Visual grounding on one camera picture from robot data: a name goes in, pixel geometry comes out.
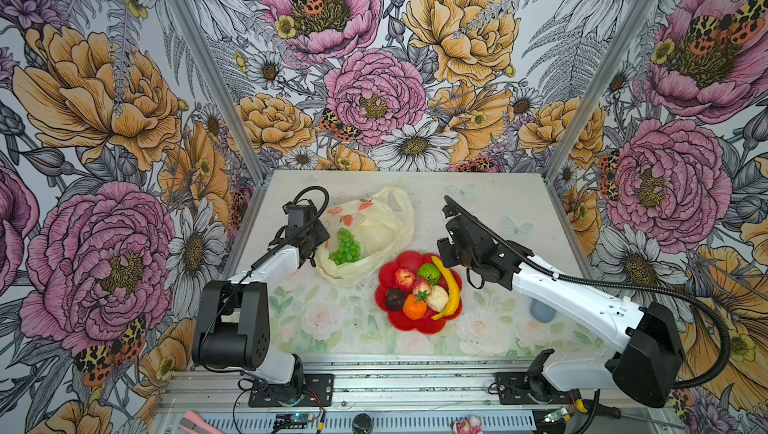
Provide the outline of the red flower-shaped plate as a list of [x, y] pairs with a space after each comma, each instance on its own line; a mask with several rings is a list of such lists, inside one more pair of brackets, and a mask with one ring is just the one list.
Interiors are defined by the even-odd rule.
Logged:
[[457, 319], [462, 313], [463, 304], [461, 298], [459, 298], [456, 311], [450, 316], [445, 316], [440, 319], [434, 319], [434, 316], [437, 316], [439, 312], [430, 307], [426, 308], [424, 315], [419, 319], [411, 319], [404, 313], [403, 309], [390, 310], [387, 307], [387, 292], [391, 289], [398, 288], [396, 283], [396, 271], [403, 268], [416, 273], [420, 267], [431, 263], [432, 257], [433, 254], [431, 253], [424, 254], [418, 251], [404, 251], [399, 254], [394, 261], [385, 264], [379, 270], [378, 286], [375, 290], [374, 299], [376, 305], [385, 312], [390, 324], [395, 329], [404, 332], [416, 330], [425, 335], [434, 335], [441, 332], [450, 321]]

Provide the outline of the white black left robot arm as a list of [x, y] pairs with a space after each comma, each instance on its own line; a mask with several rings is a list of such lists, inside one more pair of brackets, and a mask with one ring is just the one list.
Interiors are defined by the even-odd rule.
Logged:
[[191, 353], [193, 362], [218, 373], [250, 378], [268, 401], [296, 405], [304, 396], [300, 357], [271, 345], [270, 293], [329, 239], [310, 200], [283, 206], [287, 215], [267, 251], [242, 274], [208, 282], [202, 291]]

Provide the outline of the orange fake fruit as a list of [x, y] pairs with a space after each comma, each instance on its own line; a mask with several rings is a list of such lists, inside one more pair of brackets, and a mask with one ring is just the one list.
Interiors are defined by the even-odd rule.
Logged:
[[427, 302], [420, 296], [409, 294], [402, 307], [403, 314], [411, 320], [423, 318], [427, 312]]

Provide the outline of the green fake lime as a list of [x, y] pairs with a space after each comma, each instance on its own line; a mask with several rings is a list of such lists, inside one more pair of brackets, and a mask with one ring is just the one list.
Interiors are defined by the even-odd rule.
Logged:
[[423, 277], [430, 285], [437, 285], [442, 279], [440, 270], [433, 263], [422, 264], [417, 275]]

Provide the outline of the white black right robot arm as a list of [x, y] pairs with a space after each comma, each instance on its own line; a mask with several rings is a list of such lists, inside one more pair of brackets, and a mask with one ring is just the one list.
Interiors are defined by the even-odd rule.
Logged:
[[665, 405], [684, 360], [676, 322], [666, 306], [652, 302], [644, 307], [600, 290], [588, 279], [569, 277], [531, 249], [502, 239], [450, 196], [444, 201], [447, 235], [437, 242], [443, 261], [554, 309], [604, 342], [594, 354], [542, 350], [516, 376], [511, 392], [547, 403], [560, 392], [619, 390], [646, 407]]

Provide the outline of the beige fake garlic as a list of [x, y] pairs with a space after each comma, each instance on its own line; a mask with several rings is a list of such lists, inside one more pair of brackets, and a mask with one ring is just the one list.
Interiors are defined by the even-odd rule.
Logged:
[[442, 312], [449, 301], [448, 291], [440, 285], [432, 287], [431, 293], [427, 296], [426, 303], [435, 313]]

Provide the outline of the yellow fake banana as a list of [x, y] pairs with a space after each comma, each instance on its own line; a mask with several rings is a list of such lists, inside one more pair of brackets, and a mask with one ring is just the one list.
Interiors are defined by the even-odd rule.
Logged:
[[437, 256], [432, 256], [431, 259], [448, 286], [448, 301], [445, 307], [439, 313], [432, 316], [433, 320], [439, 320], [453, 316], [458, 310], [461, 301], [460, 288], [452, 271], [444, 266], [442, 260]]

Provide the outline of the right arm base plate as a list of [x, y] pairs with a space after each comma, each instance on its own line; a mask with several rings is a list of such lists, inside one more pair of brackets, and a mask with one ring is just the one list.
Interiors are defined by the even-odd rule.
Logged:
[[570, 405], [571, 393], [558, 391], [542, 376], [529, 376], [525, 372], [497, 372], [487, 388], [496, 395], [501, 405]]

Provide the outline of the brown fake fruit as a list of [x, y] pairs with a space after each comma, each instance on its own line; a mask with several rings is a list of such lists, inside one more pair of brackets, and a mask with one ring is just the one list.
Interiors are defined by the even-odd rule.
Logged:
[[403, 309], [407, 295], [398, 287], [392, 287], [385, 293], [385, 307], [390, 312], [399, 312]]

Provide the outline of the red fake fruit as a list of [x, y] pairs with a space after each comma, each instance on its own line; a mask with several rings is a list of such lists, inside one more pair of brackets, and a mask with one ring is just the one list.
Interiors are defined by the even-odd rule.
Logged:
[[394, 274], [395, 286], [405, 294], [410, 294], [416, 280], [416, 275], [407, 268], [398, 268]]

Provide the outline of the red fake strawberry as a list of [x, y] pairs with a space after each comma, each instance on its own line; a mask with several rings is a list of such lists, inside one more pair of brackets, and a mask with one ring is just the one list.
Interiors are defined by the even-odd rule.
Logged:
[[425, 301], [432, 293], [432, 286], [429, 281], [423, 276], [417, 276], [415, 278], [412, 294], [420, 301]]

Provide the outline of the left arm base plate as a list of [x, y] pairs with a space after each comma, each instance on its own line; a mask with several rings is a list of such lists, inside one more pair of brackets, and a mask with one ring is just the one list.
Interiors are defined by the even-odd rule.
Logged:
[[251, 408], [330, 407], [334, 394], [333, 374], [310, 373], [302, 384], [292, 379], [288, 384], [265, 384], [257, 381], [250, 390], [247, 404]]

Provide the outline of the translucent cream plastic bag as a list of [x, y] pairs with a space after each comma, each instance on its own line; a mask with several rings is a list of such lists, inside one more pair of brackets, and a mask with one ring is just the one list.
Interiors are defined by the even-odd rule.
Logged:
[[[321, 216], [330, 240], [315, 251], [316, 271], [326, 281], [351, 287], [366, 280], [412, 242], [415, 212], [410, 196], [387, 186], [369, 197], [334, 205]], [[336, 265], [329, 254], [338, 246], [337, 232], [349, 230], [361, 246], [361, 258]]]

